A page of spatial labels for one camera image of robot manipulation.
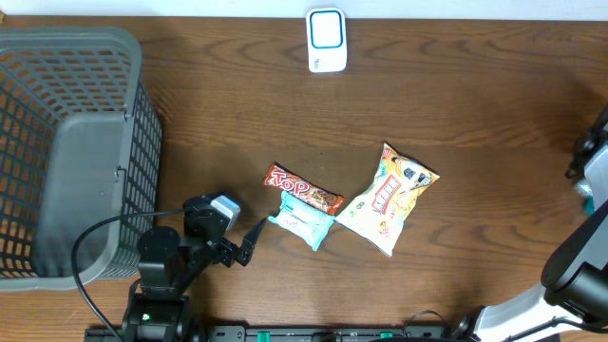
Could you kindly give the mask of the yellow wiper bag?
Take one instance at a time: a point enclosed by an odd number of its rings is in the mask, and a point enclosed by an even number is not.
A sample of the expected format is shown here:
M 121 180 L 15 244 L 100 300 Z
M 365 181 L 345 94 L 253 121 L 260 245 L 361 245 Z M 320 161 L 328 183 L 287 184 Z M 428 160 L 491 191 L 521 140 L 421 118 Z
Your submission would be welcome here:
M 433 171 L 385 144 L 371 185 L 335 221 L 391 257 L 418 197 L 438 179 Z

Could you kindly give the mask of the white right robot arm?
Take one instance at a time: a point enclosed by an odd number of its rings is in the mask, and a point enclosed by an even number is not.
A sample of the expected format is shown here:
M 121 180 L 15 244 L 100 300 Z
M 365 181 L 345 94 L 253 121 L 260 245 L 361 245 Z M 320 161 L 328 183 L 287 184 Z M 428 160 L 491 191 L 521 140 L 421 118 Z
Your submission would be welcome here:
M 542 341 L 568 331 L 607 333 L 607 111 L 584 130 L 565 172 L 589 187 L 593 214 L 550 256 L 541 282 L 465 316 L 450 337 Z

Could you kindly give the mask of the teal wet wipes pack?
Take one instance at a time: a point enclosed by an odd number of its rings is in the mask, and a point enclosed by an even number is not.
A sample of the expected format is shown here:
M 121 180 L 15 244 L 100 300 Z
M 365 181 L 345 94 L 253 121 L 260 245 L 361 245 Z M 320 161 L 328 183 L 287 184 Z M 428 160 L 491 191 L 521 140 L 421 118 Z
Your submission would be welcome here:
M 282 191 L 279 212 L 269 216 L 268 220 L 302 238 L 313 251 L 317 251 L 334 223 L 334 216 Z

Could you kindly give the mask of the blue mouthwash bottle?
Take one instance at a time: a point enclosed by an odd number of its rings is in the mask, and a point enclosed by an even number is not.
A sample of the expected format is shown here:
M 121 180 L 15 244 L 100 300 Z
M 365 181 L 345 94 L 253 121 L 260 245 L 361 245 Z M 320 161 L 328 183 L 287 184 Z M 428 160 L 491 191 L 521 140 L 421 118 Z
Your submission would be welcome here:
M 591 216 L 595 212 L 595 205 L 593 201 L 593 193 L 591 186 L 587 180 L 579 180 L 575 185 L 577 193 L 583 198 L 583 210 Z

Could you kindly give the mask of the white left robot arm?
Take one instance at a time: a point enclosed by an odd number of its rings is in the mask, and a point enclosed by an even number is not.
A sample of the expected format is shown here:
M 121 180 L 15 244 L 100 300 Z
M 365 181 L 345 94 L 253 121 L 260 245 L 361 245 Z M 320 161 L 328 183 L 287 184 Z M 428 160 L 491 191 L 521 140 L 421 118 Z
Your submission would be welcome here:
M 211 265 L 248 265 L 266 223 L 262 219 L 236 245 L 224 235 L 235 225 L 240 207 L 223 193 L 188 199 L 180 212 L 182 234 L 157 226 L 139 237 L 136 285 L 141 290 L 129 290 L 123 341 L 205 341 L 206 329 L 193 316 L 186 291 Z

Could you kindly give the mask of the orange Top chocolate bar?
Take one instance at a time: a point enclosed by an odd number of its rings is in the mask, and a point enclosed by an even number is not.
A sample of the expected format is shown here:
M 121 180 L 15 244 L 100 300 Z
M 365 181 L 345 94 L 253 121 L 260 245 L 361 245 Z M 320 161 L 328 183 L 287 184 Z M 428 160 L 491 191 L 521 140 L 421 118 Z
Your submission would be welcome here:
M 341 195 L 316 186 L 297 174 L 274 163 L 267 171 L 263 183 L 288 192 L 313 208 L 329 215 L 335 215 L 344 202 Z

